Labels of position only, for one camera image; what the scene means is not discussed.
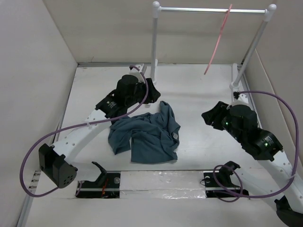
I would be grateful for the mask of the pink plastic hanger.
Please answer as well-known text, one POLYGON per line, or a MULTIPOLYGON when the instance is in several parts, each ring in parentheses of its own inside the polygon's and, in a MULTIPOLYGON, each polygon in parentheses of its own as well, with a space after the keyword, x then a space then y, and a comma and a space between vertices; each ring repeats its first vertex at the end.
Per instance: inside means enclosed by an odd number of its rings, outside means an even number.
POLYGON ((208 72, 210 66, 212 65, 212 62, 213 62, 214 57, 215 57, 215 54, 216 54, 216 52, 217 52, 217 49, 218 49, 218 46, 219 46, 221 37, 222 37, 222 35, 223 35, 223 30, 224 30, 224 27, 225 27, 225 25, 226 25, 226 22, 227 22, 227 19, 228 19, 228 17, 229 17, 229 14, 230 14, 231 9, 232 9, 232 4, 230 4, 230 6, 229 6, 227 12, 225 13, 225 16, 224 16, 224 19, 223 19, 223 23, 222 23, 222 25, 221 25, 221 27, 220 27, 220 33, 219 33, 219 35, 218 35, 218 38, 217 38, 217 41, 216 41, 216 44, 215 44, 215 47, 214 47, 213 54, 212 54, 212 56, 211 56, 211 58, 210 58, 210 61, 209 61, 208 65, 207 65, 205 71, 204 71, 204 75, 207 74, 207 72, 208 72))

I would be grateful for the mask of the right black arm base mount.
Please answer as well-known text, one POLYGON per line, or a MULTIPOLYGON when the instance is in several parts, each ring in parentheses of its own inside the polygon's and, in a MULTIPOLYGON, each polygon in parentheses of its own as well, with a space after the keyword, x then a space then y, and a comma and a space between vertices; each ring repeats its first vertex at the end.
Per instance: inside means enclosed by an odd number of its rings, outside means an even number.
POLYGON ((235 197, 232 194, 229 194, 226 190, 221 188, 217 182, 214 180, 214 175, 216 176, 219 183, 229 190, 240 193, 241 188, 238 185, 233 184, 231 181, 231 176, 235 176, 234 173, 226 167, 219 167, 215 170, 204 171, 203 178, 200 180, 200 185, 205 187, 206 197, 207 198, 218 198, 221 201, 231 203, 237 201, 239 198, 235 197))

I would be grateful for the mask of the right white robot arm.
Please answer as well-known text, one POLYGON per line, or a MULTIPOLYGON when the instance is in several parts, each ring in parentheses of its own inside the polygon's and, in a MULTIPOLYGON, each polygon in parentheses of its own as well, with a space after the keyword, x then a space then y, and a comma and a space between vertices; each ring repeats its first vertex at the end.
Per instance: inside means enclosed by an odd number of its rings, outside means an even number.
POLYGON ((229 161, 213 171, 214 181, 235 198, 262 199, 288 227, 303 225, 303 180, 296 176, 297 163, 291 164, 276 136, 258 126, 257 114, 244 102, 219 101, 202 113, 207 125, 227 131, 270 174, 275 184, 245 172, 229 161))

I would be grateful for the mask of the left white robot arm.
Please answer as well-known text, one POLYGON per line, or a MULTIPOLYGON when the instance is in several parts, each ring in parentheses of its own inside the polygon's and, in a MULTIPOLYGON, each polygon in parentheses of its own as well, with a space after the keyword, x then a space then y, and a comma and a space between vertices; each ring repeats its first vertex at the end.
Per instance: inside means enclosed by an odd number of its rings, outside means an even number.
POLYGON ((103 186, 106 170, 95 161, 75 163, 76 156, 119 116, 125 116, 128 108, 136 103, 155 103, 159 97, 160 92, 151 78, 140 82, 136 76, 122 76, 116 88, 97 103, 84 126, 72 130, 51 146, 44 144, 39 148, 41 170, 58 188, 67 187, 74 180, 89 181, 97 188, 103 186))

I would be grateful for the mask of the blue-grey t shirt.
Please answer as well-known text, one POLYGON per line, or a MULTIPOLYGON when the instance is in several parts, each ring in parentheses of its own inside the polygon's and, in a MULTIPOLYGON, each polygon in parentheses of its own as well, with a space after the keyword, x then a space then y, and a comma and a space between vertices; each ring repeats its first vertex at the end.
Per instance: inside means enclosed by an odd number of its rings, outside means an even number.
POLYGON ((160 101, 157 113, 127 116, 111 125, 108 143, 115 155, 131 151, 132 163, 177 161, 180 128, 171 106, 160 101))

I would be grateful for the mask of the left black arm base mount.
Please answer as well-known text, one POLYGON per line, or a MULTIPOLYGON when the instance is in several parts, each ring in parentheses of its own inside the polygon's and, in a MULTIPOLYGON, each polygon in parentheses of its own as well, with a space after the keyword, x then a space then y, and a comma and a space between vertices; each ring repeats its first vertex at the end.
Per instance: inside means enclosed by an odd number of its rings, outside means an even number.
POLYGON ((75 196, 80 199, 119 199, 121 172, 107 171, 97 162, 92 162, 100 172, 95 181, 78 182, 75 196))

